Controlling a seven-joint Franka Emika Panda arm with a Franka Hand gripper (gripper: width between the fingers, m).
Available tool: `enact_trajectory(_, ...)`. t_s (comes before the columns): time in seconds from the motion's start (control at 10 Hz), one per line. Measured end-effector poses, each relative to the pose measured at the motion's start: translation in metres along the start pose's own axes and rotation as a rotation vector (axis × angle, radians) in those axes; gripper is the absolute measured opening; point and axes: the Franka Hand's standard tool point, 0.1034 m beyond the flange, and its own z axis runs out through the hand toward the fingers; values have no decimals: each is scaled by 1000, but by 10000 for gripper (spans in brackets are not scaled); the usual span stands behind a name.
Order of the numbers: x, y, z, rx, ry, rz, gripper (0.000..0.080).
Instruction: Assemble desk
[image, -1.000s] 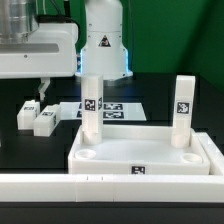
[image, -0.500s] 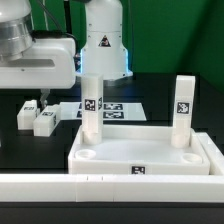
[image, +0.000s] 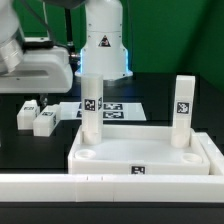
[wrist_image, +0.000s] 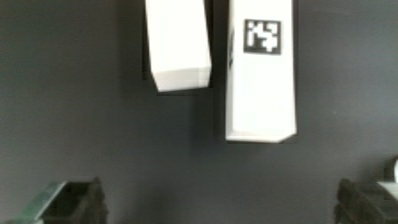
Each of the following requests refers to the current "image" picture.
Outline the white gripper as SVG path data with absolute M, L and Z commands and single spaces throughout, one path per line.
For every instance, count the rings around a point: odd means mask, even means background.
M 13 72 L 0 75 L 0 93 L 43 93 L 39 102 L 46 107 L 46 93 L 66 93 L 72 82 L 73 72 L 65 48 L 30 50 Z

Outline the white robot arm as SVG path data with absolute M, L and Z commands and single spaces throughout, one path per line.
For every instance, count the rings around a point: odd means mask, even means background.
M 65 9 L 81 5 L 86 12 L 86 43 L 74 57 L 53 35 L 46 41 L 24 37 L 14 0 L 0 0 L 0 93 L 66 93 L 73 78 L 99 74 L 114 82 L 133 75 L 122 43 L 123 7 L 119 0 L 41 0 Z

